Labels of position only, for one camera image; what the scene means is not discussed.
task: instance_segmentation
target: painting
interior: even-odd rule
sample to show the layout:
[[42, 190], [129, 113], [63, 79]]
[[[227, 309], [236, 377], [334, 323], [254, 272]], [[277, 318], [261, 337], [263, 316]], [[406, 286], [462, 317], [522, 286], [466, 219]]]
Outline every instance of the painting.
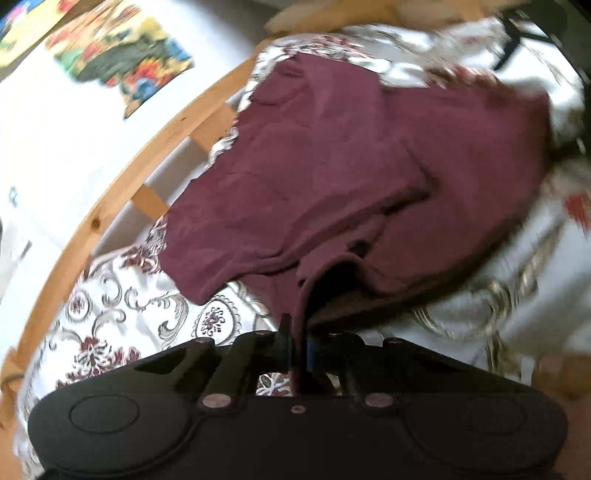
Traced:
[[23, 0], [0, 18], [0, 67], [43, 38], [79, 0]]
[[129, 0], [109, 0], [46, 39], [46, 48], [77, 82], [117, 88], [128, 118], [193, 59], [153, 17]]

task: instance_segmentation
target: wooden bed frame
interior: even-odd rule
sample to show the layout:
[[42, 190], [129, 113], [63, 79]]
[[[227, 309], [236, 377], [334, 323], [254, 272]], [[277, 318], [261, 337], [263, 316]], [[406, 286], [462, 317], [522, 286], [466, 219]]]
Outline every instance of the wooden bed frame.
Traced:
[[166, 202], [144, 182], [185, 138], [191, 137], [209, 152], [227, 134], [236, 113], [226, 102], [246, 85], [253, 66], [251, 57], [205, 90], [160, 130], [107, 188], [61, 253], [35, 302], [18, 347], [9, 352], [0, 373], [0, 479], [22, 478], [19, 461], [12, 454], [15, 399], [25, 369], [58, 309], [70, 296], [93, 249], [129, 201], [152, 220], [166, 213]]

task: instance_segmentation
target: metal screw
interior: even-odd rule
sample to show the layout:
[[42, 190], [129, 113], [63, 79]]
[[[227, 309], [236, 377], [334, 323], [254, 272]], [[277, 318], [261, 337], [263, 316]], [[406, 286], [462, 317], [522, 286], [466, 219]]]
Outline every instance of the metal screw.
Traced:
[[394, 399], [387, 393], [370, 393], [365, 397], [365, 404], [372, 408], [387, 408], [394, 405]]
[[232, 398], [223, 393], [209, 394], [202, 400], [207, 408], [225, 408], [232, 403]]

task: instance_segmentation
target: black plastic mount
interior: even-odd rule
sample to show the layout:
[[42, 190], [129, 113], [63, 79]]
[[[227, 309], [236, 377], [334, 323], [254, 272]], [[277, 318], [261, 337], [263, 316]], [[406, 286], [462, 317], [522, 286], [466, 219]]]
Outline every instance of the black plastic mount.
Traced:
[[[296, 367], [285, 325], [48, 395], [29, 422], [44, 478], [560, 478], [567, 420], [543, 394], [398, 338], [312, 336]], [[294, 368], [298, 396], [254, 395], [261, 373]]]

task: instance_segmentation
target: wooden slat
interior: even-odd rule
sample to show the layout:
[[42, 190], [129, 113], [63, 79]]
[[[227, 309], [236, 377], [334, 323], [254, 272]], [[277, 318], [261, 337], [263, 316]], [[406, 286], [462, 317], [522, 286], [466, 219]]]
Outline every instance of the wooden slat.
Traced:
[[197, 142], [197, 145], [209, 152], [215, 142], [226, 136], [235, 116], [236, 112], [225, 103], [217, 112], [193, 130], [190, 136]]
[[61, 300], [69, 292], [72, 278], [80, 274], [106, 228], [172, 150], [245, 85], [253, 64], [253, 58], [242, 63], [185, 107], [131, 160], [94, 205], [62, 252], [35, 302], [18, 345], [19, 366], [26, 367], [30, 362]]
[[168, 204], [160, 198], [160, 195], [153, 188], [148, 187], [145, 183], [134, 193], [131, 201], [154, 222], [168, 212]]

